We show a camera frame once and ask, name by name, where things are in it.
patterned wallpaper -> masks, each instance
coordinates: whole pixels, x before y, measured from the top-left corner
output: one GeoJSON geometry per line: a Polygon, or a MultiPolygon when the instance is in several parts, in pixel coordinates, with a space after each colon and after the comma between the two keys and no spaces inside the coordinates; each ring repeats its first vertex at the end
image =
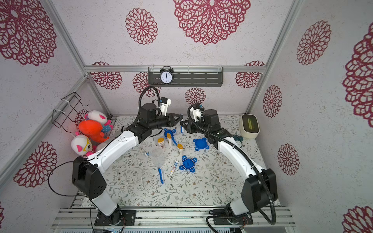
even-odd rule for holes
{"type": "MultiPolygon", "coordinates": [[[[220,114],[240,114],[245,112],[254,88],[240,87],[238,82],[255,83],[258,73],[224,73],[221,87],[162,87],[158,88],[160,97],[171,99],[168,112],[186,114],[190,104],[202,103],[207,109],[216,109],[220,114]]],[[[147,72],[100,72],[93,79],[109,109],[115,114],[137,114],[138,98],[148,86],[147,72]]],[[[142,104],[156,99],[156,92],[148,90],[142,104]]]]}
{"type": "Polygon", "coordinates": [[[306,0],[253,114],[299,232],[372,232],[373,2],[306,0]]]}
{"type": "MultiPolygon", "coordinates": [[[[81,74],[39,1],[0,1],[0,15],[2,169],[81,74]]],[[[91,109],[98,108],[87,85],[79,94],[91,109]]],[[[76,129],[73,123],[69,128],[76,129]]],[[[46,181],[51,169],[76,157],[71,139],[69,133],[53,127],[15,171],[0,195],[0,232],[47,232],[58,209],[69,206],[71,198],[52,193],[46,181]]],[[[56,170],[52,185],[74,195],[71,166],[56,170]]]]}
{"type": "MultiPolygon", "coordinates": [[[[78,104],[79,113],[89,109],[102,111],[88,84],[83,85],[78,94],[82,97],[82,103],[89,105],[81,107],[78,104]]],[[[82,120],[76,115],[72,112],[70,117],[73,120],[82,120]]],[[[75,124],[68,120],[63,125],[67,130],[77,130],[75,124]]],[[[58,210],[71,204],[72,197],[58,196],[49,189],[47,178],[56,166],[73,161],[77,157],[71,149],[72,138],[72,135],[62,128],[53,126],[19,168],[0,195],[0,232],[23,232],[25,229],[29,232],[47,232],[58,210]],[[19,217],[25,215],[25,209],[32,214],[27,214],[27,218],[19,221],[19,217]]],[[[77,188],[71,183],[71,174],[71,164],[55,170],[50,178],[53,189],[61,194],[75,195],[77,188]]]]}
{"type": "Polygon", "coordinates": [[[244,65],[267,61],[292,0],[53,3],[86,64],[244,65]]]}
{"type": "MultiPolygon", "coordinates": [[[[291,0],[67,0],[54,4],[89,65],[264,66],[291,0]]],[[[138,97],[148,85],[146,73],[92,76],[114,114],[137,113],[138,97]]],[[[189,104],[200,101],[219,113],[240,114],[259,78],[260,73],[225,73],[221,88],[159,91],[173,100],[170,111],[184,113],[189,104]]],[[[155,93],[149,90],[146,96],[155,93]]]]}
{"type": "Polygon", "coordinates": [[[2,169],[81,74],[38,1],[2,1],[0,14],[2,169]]]}

metal rail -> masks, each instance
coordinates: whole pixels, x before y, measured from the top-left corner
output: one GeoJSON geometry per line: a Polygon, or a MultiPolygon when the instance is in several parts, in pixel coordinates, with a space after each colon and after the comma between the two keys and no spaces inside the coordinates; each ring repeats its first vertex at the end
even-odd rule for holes
{"type": "Polygon", "coordinates": [[[293,0],[293,3],[291,4],[291,7],[289,9],[288,15],[286,16],[286,19],[282,25],[280,33],[275,42],[275,45],[266,63],[267,69],[264,71],[264,73],[262,74],[261,78],[258,81],[257,86],[255,87],[253,97],[251,98],[249,102],[249,105],[246,109],[246,113],[250,113],[253,110],[255,103],[257,102],[261,92],[263,91],[267,78],[274,67],[275,61],[277,60],[282,47],[285,44],[285,40],[287,39],[289,35],[290,29],[292,28],[294,21],[299,14],[302,3],[303,3],[303,0],[293,0]]]}
{"type": "MultiPolygon", "coordinates": [[[[56,29],[58,34],[61,36],[62,41],[65,43],[67,49],[69,50],[72,58],[75,61],[76,66],[79,68],[82,75],[87,76],[87,72],[84,69],[83,58],[80,56],[78,49],[76,48],[74,42],[72,41],[65,25],[62,22],[60,15],[57,12],[57,9],[52,3],[52,0],[40,0],[40,3],[45,9],[45,11],[48,13],[48,16],[50,20],[52,21],[54,28],[56,29]]],[[[103,110],[105,111],[104,112],[105,115],[108,116],[108,118],[110,118],[112,114],[106,102],[104,101],[104,98],[102,98],[100,92],[98,91],[96,84],[94,82],[89,82],[89,84],[90,84],[90,87],[92,89],[92,92],[95,98],[97,99],[98,103],[101,105],[103,110]]]]}
{"type": "MultiPolygon", "coordinates": [[[[266,66],[180,66],[170,65],[175,72],[264,72],[266,66]]],[[[86,72],[159,72],[163,66],[84,66],[86,72]]]]}
{"type": "MultiPolygon", "coordinates": [[[[143,207],[143,208],[122,208],[122,210],[136,210],[135,224],[129,228],[163,228],[163,227],[206,227],[206,217],[210,216],[211,209],[223,209],[223,207],[143,207]]],[[[270,225],[259,213],[252,214],[253,225],[248,227],[294,227],[295,223],[288,207],[275,207],[277,215],[276,225],[270,225]]],[[[270,215],[270,208],[262,210],[270,215]]],[[[54,220],[52,229],[84,229],[91,227],[95,221],[97,210],[89,208],[60,209],[54,220]]],[[[216,227],[239,227],[239,225],[220,225],[216,227]]]]}
{"type": "MultiPolygon", "coordinates": [[[[81,77],[80,80],[72,87],[69,93],[77,92],[79,88],[86,82],[86,77],[81,77]]],[[[73,98],[73,95],[66,98],[67,101],[70,101],[73,98]]],[[[60,111],[68,105],[66,101],[60,101],[60,103],[55,107],[60,111]]],[[[12,180],[12,177],[17,173],[18,169],[22,164],[24,164],[27,158],[34,152],[35,148],[41,140],[47,135],[49,130],[52,128],[52,111],[49,113],[47,118],[39,125],[39,127],[30,135],[26,142],[19,148],[16,154],[9,160],[6,165],[0,171],[0,194],[5,189],[6,184],[12,180]]],[[[61,112],[55,111],[54,118],[57,119],[61,112]]]]}

toothbrush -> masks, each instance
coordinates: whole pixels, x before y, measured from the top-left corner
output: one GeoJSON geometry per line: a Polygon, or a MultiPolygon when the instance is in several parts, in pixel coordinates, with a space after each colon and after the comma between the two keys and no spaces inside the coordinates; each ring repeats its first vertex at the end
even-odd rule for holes
{"type": "Polygon", "coordinates": [[[162,170],[158,168],[159,176],[161,178],[161,183],[163,184],[163,178],[162,178],[162,170]]]}

orange plush dinosaur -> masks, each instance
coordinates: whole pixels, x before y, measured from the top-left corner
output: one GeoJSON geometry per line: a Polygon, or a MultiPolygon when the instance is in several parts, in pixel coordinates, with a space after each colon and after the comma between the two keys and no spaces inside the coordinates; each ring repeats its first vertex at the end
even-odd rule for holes
{"type": "Polygon", "coordinates": [[[78,128],[85,136],[95,142],[102,143],[109,139],[109,137],[104,138],[104,133],[101,132],[102,125],[95,120],[84,120],[79,123],[78,128]]]}

table surface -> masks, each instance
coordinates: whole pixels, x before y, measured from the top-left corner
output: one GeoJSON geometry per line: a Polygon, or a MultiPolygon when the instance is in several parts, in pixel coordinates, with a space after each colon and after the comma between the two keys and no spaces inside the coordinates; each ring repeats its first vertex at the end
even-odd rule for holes
{"type": "MultiPolygon", "coordinates": [[[[219,116],[221,126],[232,135],[240,135],[239,118],[239,115],[219,116]]],[[[134,116],[117,117],[111,135],[122,126],[130,125],[134,119],[134,116]]],[[[149,137],[122,155],[104,173],[106,189],[113,200],[120,206],[222,206],[237,199],[243,179],[232,163],[213,145],[210,149],[195,151],[193,139],[203,138],[204,135],[182,134],[179,124],[172,129],[176,129],[174,138],[183,145],[184,155],[197,158],[195,172],[177,168],[170,176],[175,160],[181,162],[181,157],[177,147],[168,147],[165,140],[167,155],[162,167],[164,184],[161,184],[157,167],[146,152],[155,147],[157,139],[164,135],[149,137]]],[[[242,150],[265,168],[255,139],[244,138],[242,150]]],[[[90,201],[85,199],[82,206],[90,207],[90,201]]]]}

